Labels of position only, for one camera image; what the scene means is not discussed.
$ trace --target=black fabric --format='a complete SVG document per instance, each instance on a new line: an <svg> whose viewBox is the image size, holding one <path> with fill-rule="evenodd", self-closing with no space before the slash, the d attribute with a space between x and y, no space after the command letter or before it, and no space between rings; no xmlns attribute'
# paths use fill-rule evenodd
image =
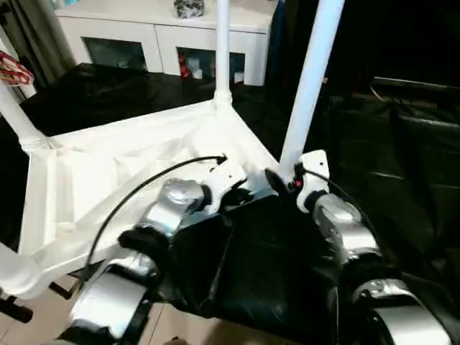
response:
<svg viewBox="0 0 460 345"><path fill-rule="evenodd" d="M339 255L293 201L270 196L184 229L170 256L162 301L304 344L336 343Z"/></svg>

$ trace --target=white shelf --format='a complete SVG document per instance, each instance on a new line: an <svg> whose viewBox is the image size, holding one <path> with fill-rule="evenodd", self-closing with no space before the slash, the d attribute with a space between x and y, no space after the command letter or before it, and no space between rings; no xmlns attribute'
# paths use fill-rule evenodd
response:
<svg viewBox="0 0 460 345"><path fill-rule="evenodd" d="M230 30L268 34L277 0L231 0ZM58 9L58 17L76 17L150 24L216 28L216 0L206 0L206 13L199 18L181 19L173 0L80 0Z"/></svg>

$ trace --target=cabinet glass door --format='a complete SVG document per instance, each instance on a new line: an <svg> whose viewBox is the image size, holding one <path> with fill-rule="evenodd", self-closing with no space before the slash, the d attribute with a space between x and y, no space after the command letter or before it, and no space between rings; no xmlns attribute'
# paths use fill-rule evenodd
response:
<svg viewBox="0 0 460 345"><path fill-rule="evenodd" d="M82 37L92 62L133 70L147 70L144 51L139 42Z"/></svg>

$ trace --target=white pole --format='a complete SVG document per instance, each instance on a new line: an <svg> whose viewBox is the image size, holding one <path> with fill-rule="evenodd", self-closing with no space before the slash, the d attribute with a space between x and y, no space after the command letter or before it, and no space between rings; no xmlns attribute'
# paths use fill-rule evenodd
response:
<svg viewBox="0 0 460 345"><path fill-rule="evenodd" d="M34 127L23 112L14 97L10 94L4 82L0 81L0 114L16 132L19 143L25 152L37 148L49 147L45 136Z"/></svg>
<svg viewBox="0 0 460 345"><path fill-rule="evenodd" d="M230 1L217 1L216 93L217 106L231 104L230 93Z"/></svg>
<svg viewBox="0 0 460 345"><path fill-rule="evenodd" d="M9 295L22 296L35 286L42 269L30 257L13 252L0 243L0 288Z"/></svg>
<svg viewBox="0 0 460 345"><path fill-rule="evenodd" d="M303 154L345 0L320 0L280 160L285 178Z"/></svg>

